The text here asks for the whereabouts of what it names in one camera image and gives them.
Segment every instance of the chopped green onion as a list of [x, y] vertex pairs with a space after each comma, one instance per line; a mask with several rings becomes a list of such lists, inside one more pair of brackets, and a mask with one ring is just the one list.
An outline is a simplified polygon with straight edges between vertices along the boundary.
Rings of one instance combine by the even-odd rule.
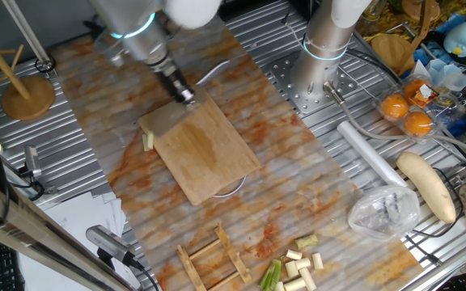
[[319, 245], [320, 245], [320, 241], [317, 239], [315, 234], [311, 234], [307, 237], [296, 239], [296, 246], [298, 246], [299, 250], [303, 249], [304, 247], [319, 246]]
[[276, 284], [280, 281], [280, 274], [282, 273], [282, 262], [277, 259], [273, 259], [274, 273], [271, 278], [271, 290], [276, 288]]
[[267, 269], [267, 271], [264, 274], [264, 277], [262, 278], [262, 281], [258, 285], [261, 289], [265, 290], [267, 286], [271, 286], [271, 280], [273, 279], [273, 272], [274, 272], [274, 264], [271, 264], [271, 266]]

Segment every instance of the orange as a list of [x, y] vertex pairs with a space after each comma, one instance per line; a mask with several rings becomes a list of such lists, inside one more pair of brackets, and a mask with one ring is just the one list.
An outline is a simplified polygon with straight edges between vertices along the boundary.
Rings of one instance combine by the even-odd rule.
[[417, 93], [418, 90], [420, 90], [420, 87], [422, 85], [429, 86], [429, 83], [422, 79], [415, 79], [411, 81], [411, 83], [404, 87], [405, 98], [411, 98], [411, 96], [413, 96], [415, 93]]
[[429, 133], [432, 123], [424, 112], [411, 112], [404, 118], [405, 132], [415, 137], [423, 137]]
[[380, 104], [384, 117], [399, 119], [402, 118], [409, 110], [408, 102], [402, 95], [392, 94]]

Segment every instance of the blue plush toy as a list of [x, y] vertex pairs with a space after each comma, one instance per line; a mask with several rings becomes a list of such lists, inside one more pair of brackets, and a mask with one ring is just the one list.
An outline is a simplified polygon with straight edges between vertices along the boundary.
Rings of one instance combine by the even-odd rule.
[[443, 47], [448, 53], [466, 57], [466, 23], [454, 27], [445, 37]]

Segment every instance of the paper sheet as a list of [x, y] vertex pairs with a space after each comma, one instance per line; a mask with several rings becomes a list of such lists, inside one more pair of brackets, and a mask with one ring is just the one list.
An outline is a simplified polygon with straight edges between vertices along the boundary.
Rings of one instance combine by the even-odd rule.
[[[114, 193], [93, 198], [88, 192], [56, 205], [45, 212], [95, 254], [98, 247], [87, 240], [86, 230], [91, 226], [102, 225], [121, 236], [125, 224], [125, 215], [121, 211], [121, 200], [117, 199]], [[134, 288], [139, 288], [140, 284], [129, 268], [116, 259], [113, 259], [112, 263], [116, 273], [126, 279]], [[19, 254], [19, 265], [26, 281], [27, 291], [89, 290], [25, 255]]]

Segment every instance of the metal table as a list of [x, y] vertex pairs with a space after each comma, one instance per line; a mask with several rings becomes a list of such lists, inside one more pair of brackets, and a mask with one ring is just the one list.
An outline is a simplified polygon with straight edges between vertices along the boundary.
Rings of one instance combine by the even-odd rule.
[[[286, 14], [287, 9], [288, 2], [281, 0], [227, 23], [228, 28], [246, 48], [252, 59], [273, 82], [275, 80], [269, 73], [268, 64], [299, 50], [299, 45], [292, 33], [280, 23], [280, 19]], [[291, 11], [288, 21], [298, 34], [304, 32], [306, 22], [295, 11]], [[367, 44], [357, 35], [354, 35], [350, 47], [370, 52]], [[361, 85], [353, 94], [346, 96], [349, 109], [357, 117], [358, 122], [375, 133], [399, 133], [398, 129], [383, 120], [380, 114], [373, 109], [371, 97], [362, 89], [364, 87], [371, 94], [377, 95], [388, 87], [382, 75], [377, 74], [363, 62], [350, 57], [345, 57], [341, 66], [355, 79], [356, 83]], [[33, 61], [18, 66], [16, 73], [19, 76], [37, 74], [33, 67]], [[39, 181], [57, 186], [58, 193], [56, 195], [46, 196], [39, 202], [45, 208], [83, 192], [91, 191], [93, 195], [99, 195], [111, 191], [104, 173], [101, 171], [69, 104], [66, 102], [66, 98], [61, 92], [58, 80], [54, 78], [51, 81], [55, 87], [57, 99], [50, 111], [40, 119], [18, 122], [5, 116], [0, 108], [0, 142], [5, 149], [4, 156], [13, 166], [21, 167], [24, 163], [21, 146], [25, 144], [37, 145], [40, 161], [44, 168], [44, 174], [39, 178]], [[7, 82], [0, 85], [0, 96], [6, 85]], [[316, 111], [302, 114], [300, 117], [359, 188], [365, 190], [383, 184], [377, 174], [335, 130], [337, 125], [345, 119], [337, 105], [328, 103]], [[420, 154], [434, 166], [445, 170], [450, 176], [457, 175], [463, 170], [463, 167], [457, 166], [459, 164], [457, 158], [442, 146], [434, 143], [415, 145], [409, 141], [370, 140], [369, 142], [392, 165], [401, 151], [410, 150]], [[421, 197], [420, 201], [422, 203], [422, 220], [418, 229], [433, 231], [441, 227], [442, 224], [433, 216]], [[142, 250], [128, 226], [125, 227], [124, 238], [135, 243], [138, 257], [142, 263], [146, 264]], [[441, 260], [448, 259], [466, 247], [466, 219], [460, 220], [455, 228], [442, 238], [425, 240], [414, 235], [412, 238], [422, 248], [434, 253]], [[419, 250], [408, 242], [405, 242], [405, 245], [426, 269], [424, 274], [434, 268], [428, 260], [424, 259]], [[447, 273], [455, 271], [458, 266], [451, 267], [453, 269], [447, 268]]]

